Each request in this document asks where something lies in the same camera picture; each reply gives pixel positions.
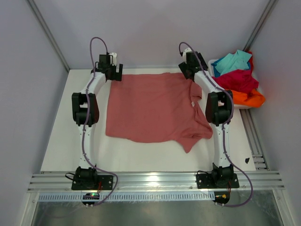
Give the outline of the salmon pink t shirt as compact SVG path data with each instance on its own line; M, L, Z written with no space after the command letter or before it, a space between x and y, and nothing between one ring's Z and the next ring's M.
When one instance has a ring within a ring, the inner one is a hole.
M181 73L126 74L111 82L105 134L138 143L175 141L189 153L213 135L201 99L202 88Z

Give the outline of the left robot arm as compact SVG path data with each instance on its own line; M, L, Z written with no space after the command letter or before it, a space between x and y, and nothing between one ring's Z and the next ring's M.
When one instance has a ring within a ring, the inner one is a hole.
M72 117L79 129L79 166L73 176L73 190L112 190L114 175L97 168L95 162L95 128L100 113L97 94L108 80L122 80L123 65L117 65L117 53L99 56L87 85L71 96Z

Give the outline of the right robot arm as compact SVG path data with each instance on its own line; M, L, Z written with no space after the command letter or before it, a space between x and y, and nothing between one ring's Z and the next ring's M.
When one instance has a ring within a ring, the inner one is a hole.
M205 116L212 126L214 137L214 162L211 172L198 171L199 189L228 188L234 180L234 167L229 160L229 123L233 117L232 92L220 87L202 65L202 55L186 48L181 52L184 62L179 68L186 79L191 79L207 94Z

